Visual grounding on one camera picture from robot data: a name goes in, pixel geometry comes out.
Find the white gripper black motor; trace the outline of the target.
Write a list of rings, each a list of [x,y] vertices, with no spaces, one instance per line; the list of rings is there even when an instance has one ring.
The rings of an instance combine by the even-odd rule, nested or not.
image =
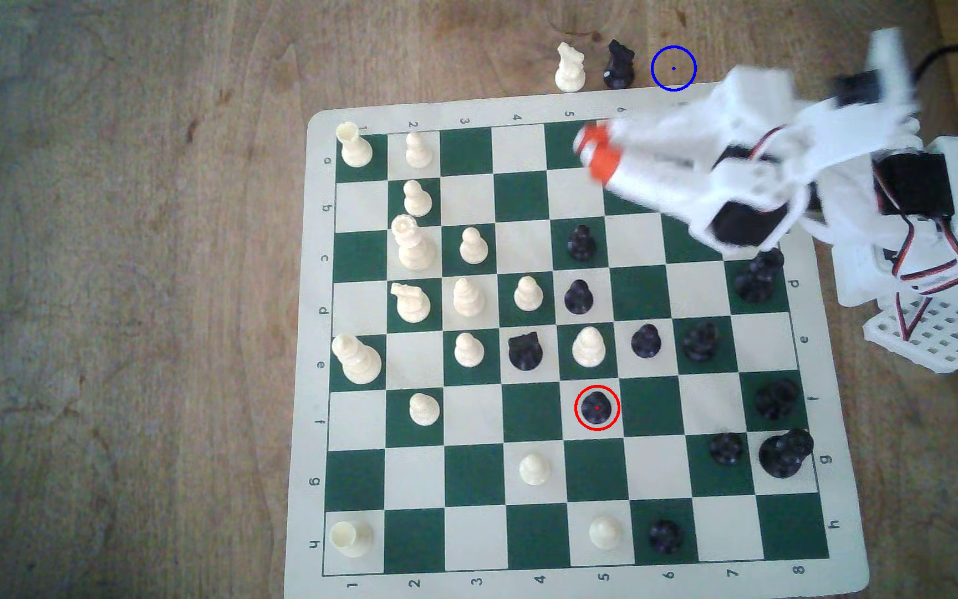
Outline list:
[[[591,175],[608,191],[687,222],[716,252],[768,251],[803,213],[803,185],[790,178],[794,81],[782,69],[738,66],[682,106],[686,132],[663,118],[586,124]]]

